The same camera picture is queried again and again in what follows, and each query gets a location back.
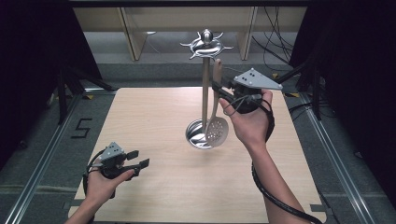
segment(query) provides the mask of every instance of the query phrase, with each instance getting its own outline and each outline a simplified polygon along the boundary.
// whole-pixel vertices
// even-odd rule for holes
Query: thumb
[[[114,182],[117,184],[117,186],[130,178],[134,174],[134,170],[127,170],[124,173],[120,174],[116,178],[114,178]]]

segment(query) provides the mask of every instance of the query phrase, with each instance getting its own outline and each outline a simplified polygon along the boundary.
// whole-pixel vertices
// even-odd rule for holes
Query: metal spatula
[[[216,59],[213,64],[213,81],[221,83],[222,65],[221,60]],[[228,135],[228,123],[224,118],[216,117],[219,104],[219,93],[213,91],[213,111],[209,122],[205,128],[206,142],[212,147],[220,146]]]

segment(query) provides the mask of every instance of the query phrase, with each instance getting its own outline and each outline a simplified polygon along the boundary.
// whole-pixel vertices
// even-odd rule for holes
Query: hand
[[[272,98],[273,94],[271,91],[262,90],[262,99],[271,104]],[[265,144],[269,121],[264,111],[257,108],[250,113],[239,114],[234,112],[235,109],[226,100],[220,98],[219,103],[227,114],[232,114],[230,118],[233,122],[235,134],[246,147]],[[267,103],[262,102],[262,105],[270,110]]]
[[[101,206],[111,197],[116,187],[133,174],[134,170],[128,170],[114,179],[107,179],[97,168],[92,168],[88,176],[86,200]]]

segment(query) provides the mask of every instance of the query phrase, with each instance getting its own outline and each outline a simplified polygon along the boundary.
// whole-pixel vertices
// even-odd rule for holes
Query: utensil handle
[[[220,59],[216,59],[213,64],[213,81],[221,84],[221,76],[222,76],[222,63]],[[217,91],[213,91],[213,111],[212,118],[216,116],[216,112],[218,111],[219,104],[219,93]]]

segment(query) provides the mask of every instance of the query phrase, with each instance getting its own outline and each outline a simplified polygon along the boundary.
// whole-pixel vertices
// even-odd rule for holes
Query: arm
[[[114,179],[107,179],[102,176],[97,168],[93,169],[96,170],[90,172],[90,175],[88,176],[89,185],[86,198],[65,224],[88,223],[99,208],[107,202],[116,187],[134,174],[134,170],[129,170]]]
[[[273,94],[270,91],[262,90],[262,98],[270,104],[272,97]],[[228,106],[229,103],[226,100],[220,99],[219,103],[227,114],[233,113],[234,109]],[[236,136],[246,147],[247,152],[253,160],[257,175],[265,188],[281,202],[300,211],[304,211],[268,153],[264,139],[268,130],[268,118],[266,114],[259,108],[247,114],[235,112],[231,116],[231,121],[233,122]],[[264,202],[270,223],[309,223],[282,210],[265,197]]]

